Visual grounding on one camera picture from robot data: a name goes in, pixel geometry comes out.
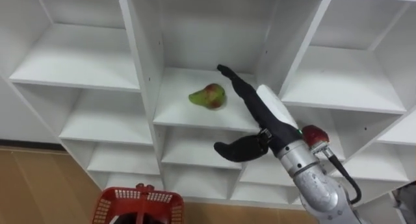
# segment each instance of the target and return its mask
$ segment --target silver metal arm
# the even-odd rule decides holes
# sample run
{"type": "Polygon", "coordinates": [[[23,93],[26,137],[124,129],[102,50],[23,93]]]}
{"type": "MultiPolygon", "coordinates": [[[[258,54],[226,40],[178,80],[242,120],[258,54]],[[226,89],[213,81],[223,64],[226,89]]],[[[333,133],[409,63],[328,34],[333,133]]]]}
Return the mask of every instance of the silver metal arm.
{"type": "Polygon", "coordinates": [[[324,174],[304,141],[289,144],[276,156],[298,187],[302,205],[320,224],[367,223],[359,218],[343,186],[324,174]]]}

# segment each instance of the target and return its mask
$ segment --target green pear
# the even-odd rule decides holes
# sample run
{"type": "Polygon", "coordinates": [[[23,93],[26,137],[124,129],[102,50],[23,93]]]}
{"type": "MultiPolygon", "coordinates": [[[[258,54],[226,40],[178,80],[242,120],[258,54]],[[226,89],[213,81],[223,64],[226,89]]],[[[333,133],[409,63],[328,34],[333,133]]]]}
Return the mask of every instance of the green pear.
{"type": "Polygon", "coordinates": [[[219,84],[209,84],[189,95],[189,101],[210,110],[220,108],[226,102],[226,91],[219,84]]]}

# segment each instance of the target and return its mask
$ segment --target wooden floor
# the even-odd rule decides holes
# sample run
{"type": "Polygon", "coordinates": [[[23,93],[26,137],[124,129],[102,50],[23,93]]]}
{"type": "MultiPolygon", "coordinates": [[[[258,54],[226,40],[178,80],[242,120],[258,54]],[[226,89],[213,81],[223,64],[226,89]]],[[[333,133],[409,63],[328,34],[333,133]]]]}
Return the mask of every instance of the wooden floor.
{"type": "MultiPolygon", "coordinates": [[[[87,224],[99,188],[64,153],[0,147],[0,224],[87,224]]],[[[187,224],[316,224],[295,210],[187,203],[187,224]]]]}

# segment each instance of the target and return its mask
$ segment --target white wall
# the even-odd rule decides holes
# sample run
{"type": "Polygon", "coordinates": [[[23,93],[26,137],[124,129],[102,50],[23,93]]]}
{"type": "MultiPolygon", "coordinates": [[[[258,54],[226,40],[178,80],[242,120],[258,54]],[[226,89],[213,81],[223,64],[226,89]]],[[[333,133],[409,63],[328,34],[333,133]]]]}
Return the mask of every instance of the white wall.
{"type": "Polygon", "coordinates": [[[51,133],[1,78],[0,139],[56,143],[51,133]]]}

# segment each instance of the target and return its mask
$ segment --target red cap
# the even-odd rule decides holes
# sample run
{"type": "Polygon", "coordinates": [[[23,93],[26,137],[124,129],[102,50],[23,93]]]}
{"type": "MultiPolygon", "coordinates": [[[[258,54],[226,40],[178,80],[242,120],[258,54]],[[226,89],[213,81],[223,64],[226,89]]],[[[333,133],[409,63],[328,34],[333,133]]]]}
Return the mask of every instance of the red cap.
{"type": "Polygon", "coordinates": [[[323,141],[329,142],[330,138],[324,130],[320,129],[315,125],[308,125],[302,129],[304,135],[304,140],[309,147],[312,147],[314,144],[323,141]]]}

